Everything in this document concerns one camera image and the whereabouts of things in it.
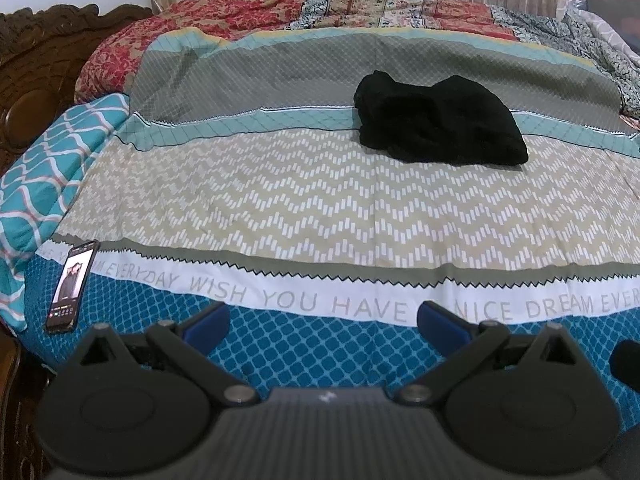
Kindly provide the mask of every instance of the wooden oval panel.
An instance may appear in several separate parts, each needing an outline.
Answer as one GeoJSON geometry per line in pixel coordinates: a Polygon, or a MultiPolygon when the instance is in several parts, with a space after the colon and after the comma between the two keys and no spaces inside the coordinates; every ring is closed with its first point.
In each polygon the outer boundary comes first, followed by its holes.
{"type": "Polygon", "coordinates": [[[56,119],[57,96],[46,89],[22,95],[4,119],[6,142],[15,149],[28,148],[56,119]]]}

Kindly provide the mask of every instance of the gray grid patterned fabric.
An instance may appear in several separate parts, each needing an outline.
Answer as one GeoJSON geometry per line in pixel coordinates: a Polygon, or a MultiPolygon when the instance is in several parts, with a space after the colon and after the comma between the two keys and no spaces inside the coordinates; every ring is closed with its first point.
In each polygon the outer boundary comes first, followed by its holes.
{"type": "MultiPolygon", "coordinates": [[[[162,47],[168,40],[158,41],[162,47]]],[[[361,79],[383,70],[417,85],[458,74],[486,86],[512,110],[630,132],[620,120],[620,93],[612,81],[578,61],[550,62],[544,52],[533,59],[533,49],[528,59],[461,41],[355,33],[206,56],[201,49],[148,50],[132,88],[132,111],[175,124],[259,108],[350,106],[361,79]]]]}

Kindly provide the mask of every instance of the wooden furniture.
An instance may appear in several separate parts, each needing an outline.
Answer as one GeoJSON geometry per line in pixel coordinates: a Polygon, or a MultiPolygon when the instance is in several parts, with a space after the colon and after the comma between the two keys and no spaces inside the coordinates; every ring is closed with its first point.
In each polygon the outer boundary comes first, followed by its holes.
{"type": "MultiPolygon", "coordinates": [[[[60,5],[0,14],[0,175],[67,108],[82,66],[108,36],[150,9],[60,5]]],[[[0,327],[0,480],[39,480],[50,469],[33,431],[52,374],[0,327]]]]}

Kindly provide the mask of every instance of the blue diamond pattern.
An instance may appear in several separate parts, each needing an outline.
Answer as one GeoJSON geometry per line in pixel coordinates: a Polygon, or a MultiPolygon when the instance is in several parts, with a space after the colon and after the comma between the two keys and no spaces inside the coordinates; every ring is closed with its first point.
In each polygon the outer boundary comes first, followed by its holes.
{"type": "MultiPolygon", "coordinates": [[[[54,261],[39,256],[31,259],[25,295],[28,329],[19,334],[24,346],[53,369],[66,360],[93,323],[107,321],[120,333],[141,332],[158,319],[187,319],[210,301],[91,274],[78,329],[49,336],[42,327],[61,273],[62,266],[54,261]]],[[[394,391],[441,359],[415,328],[238,306],[232,306],[230,312],[229,334],[209,359],[248,381],[262,396],[274,386],[386,385],[394,391]]],[[[611,376],[607,361],[619,340],[640,340],[640,308],[607,317],[558,321],[578,340],[616,399],[624,429],[638,424],[640,395],[611,376]]],[[[541,327],[541,323],[527,323],[511,329],[537,333],[541,327]]]]}

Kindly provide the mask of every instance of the headboard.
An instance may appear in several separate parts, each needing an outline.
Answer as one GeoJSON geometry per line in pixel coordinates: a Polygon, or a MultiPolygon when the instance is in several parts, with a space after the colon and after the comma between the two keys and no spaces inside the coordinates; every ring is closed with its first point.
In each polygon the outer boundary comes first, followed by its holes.
{"type": "Polygon", "coordinates": [[[0,14],[0,175],[73,104],[76,79],[98,45],[151,9],[57,5],[0,14]]]}

